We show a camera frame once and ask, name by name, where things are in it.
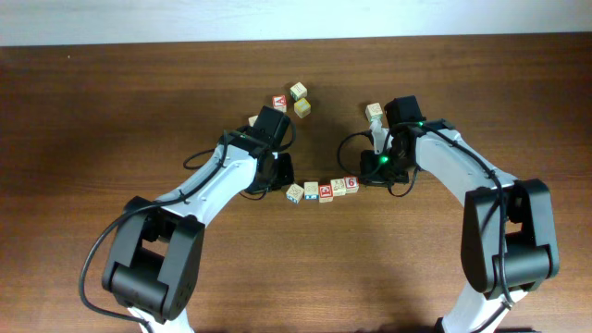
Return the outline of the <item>blue side block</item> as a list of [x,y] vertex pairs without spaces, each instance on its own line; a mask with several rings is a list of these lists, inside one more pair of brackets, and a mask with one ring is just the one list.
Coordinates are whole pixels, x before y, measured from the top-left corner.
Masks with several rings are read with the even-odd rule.
[[286,191],[287,199],[295,204],[298,204],[303,196],[304,188],[296,183],[291,184]]
[[319,185],[316,181],[306,181],[303,183],[304,199],[318,200],[319,199]]

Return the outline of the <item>red six wooden block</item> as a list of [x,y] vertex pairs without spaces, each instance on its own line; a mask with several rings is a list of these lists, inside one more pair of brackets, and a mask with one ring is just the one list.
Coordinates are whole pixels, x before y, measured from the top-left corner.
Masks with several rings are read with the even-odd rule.
[[360,184],[359,184],[359,180],[357,177],[347,176],[347,177],[344,177],[343,179],[345,182],[345,188],[346,188],[347,193],[356,193],[359,190]]

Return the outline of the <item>green animal wooden block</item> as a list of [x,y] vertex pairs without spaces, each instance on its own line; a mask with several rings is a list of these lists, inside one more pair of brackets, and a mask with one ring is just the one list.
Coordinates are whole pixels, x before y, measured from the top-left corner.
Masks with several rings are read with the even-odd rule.
[[330,186],[335,197],[343,196],[347,193],[346,182],[344,179],[332,179],[330,181]]

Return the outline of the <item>red E wooden block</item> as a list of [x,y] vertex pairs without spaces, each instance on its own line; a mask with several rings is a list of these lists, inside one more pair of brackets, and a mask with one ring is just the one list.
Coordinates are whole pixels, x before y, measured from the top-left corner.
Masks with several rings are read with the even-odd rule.
[[319,191],[319,203],[329,203],[333,201],[334,195],[332,191],[332,187],[330,184],[320,185],[318,187]]

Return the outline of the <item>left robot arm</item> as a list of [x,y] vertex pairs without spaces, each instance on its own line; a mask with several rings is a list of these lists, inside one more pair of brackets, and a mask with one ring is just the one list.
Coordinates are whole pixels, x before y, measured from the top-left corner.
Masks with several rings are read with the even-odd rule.
[[103,288],[128,309],[144,332],[189,332],[185,308],[195,289],[204,232],[236,195],[254,200],[293,179],[288,145],[295,126],[263,107],[251,126],[222,134],[210,159],[175,190],[148,201],[130,200],[115,234]]

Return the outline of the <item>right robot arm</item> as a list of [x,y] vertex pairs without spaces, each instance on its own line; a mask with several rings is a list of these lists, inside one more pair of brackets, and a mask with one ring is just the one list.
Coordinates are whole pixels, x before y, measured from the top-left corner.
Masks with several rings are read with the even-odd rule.
[[549,187],[495,167],[448,120],[424,117],[414,96],[368,105],[365,113],[373,147],[361,154],[364,185],[412,185],[426,171],[462,204],[466,284],[435,330],[495,331],[517,302],[559,272]]

